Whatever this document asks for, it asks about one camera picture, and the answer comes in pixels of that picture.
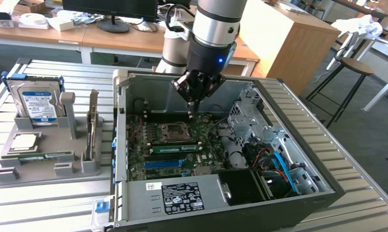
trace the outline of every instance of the warning label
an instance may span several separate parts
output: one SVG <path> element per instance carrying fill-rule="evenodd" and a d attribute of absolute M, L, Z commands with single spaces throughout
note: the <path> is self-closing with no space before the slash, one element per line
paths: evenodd
<path fill-rule="evenodd" d="M 23 92 L 23 98 L 28 114 L 37 122 L 56 120 L 55 106 L 51 104 L 52 94 L 49 92 Z"/>
<path fill-rule="evenodd" d="M 198 183 L 162 185 L 163 203 L 167 214 L 203 210 Z"/>

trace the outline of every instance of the aluminum extrusion table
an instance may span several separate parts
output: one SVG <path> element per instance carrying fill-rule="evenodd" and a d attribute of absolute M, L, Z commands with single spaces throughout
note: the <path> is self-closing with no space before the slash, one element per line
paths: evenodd
<path fill-rule="evenodd" d="M 110 194 L 111 76 L 118 67 L 32 60 L 28 65 L 21 65 L 19 68 L 25 74 L 64 76 L 65 89 L 76 94 L 73 109 L 77 116 L 83 116 L 88 110 L 91 89 L 100 91 L 98 111 L 104 118 L 103 167 L 98 176 L 0 188 L 0 231 L 87 232 L 90 231 L 92 203 Z M 288 87 L 275 79 L 262 79 L 261 82 L 348 192 L 328 209 L 312 214 L 294 228 L 286 228 L 282 231 L 388 232 L 387 194 Z M 15 115 L 13 100 L 1 85 L 0 151 L 15 124 Z M 269 115 L 269 117 L 275 123 L 274 116 Z"/>

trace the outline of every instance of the hard drive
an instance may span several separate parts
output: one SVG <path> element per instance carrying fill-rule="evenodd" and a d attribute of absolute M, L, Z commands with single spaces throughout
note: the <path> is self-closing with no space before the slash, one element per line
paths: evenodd
<path fill-rule="evenodd" d="M 64 91 L 61 76 L 28 76 L 13 74 L 4 83 L 13 96 L 19 117 L 29 117 L 36 125 L 57 122 L 65 116 L 60 93 Z"/>

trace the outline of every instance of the robotic arm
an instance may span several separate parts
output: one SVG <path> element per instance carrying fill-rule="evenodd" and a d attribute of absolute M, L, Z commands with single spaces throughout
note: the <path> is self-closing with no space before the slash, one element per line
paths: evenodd
<path fill-rule="evenodd" d="M 221 72 L 237 48 L 235 38 L 245 4 L 246 0 L 199 0 L 194 24 L 185 22 L 168 27 L 174 35 L 176 33 L 180 37 L 166 35 L 162 65 L 156 71 L 183 72 L 182 77 L 172 80 L 172 86 L 194 113 L 198 112 L 202 100 L 213 95 L 225 82 Z M 167 16 L 174 8 L 183 6 L 171 6 Z"/>

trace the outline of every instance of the tape roll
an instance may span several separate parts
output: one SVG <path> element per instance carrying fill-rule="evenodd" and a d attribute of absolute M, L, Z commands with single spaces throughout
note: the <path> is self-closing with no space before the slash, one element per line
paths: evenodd
<path fill-rule="evenodd" d="M 20 22 L 28 25 L 47 24 L 44 15 L 36 13 L 27 13 L 20 16 Z"/>

